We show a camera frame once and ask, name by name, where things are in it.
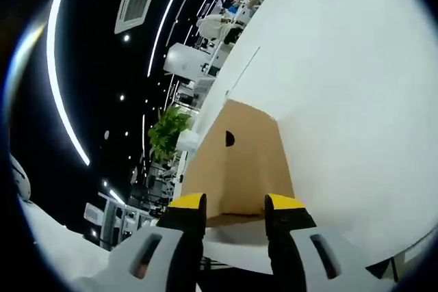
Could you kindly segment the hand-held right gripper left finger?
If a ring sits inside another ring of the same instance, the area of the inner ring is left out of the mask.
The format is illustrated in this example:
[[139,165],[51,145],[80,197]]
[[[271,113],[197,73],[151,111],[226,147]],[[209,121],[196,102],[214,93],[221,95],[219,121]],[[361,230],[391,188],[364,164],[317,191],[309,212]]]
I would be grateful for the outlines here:
[[155,226],[113,249],[99,273],[100,291],[195,291],[203,257],[207,196],[173,200]]

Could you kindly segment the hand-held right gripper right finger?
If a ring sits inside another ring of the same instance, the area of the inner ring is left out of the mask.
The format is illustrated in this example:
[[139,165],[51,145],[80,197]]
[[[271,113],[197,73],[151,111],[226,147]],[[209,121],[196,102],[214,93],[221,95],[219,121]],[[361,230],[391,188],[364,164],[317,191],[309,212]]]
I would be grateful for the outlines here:
[[341,234],[318,227],[303,202],[265,197],[272,273],[281,291],[373,291],[374,277]]

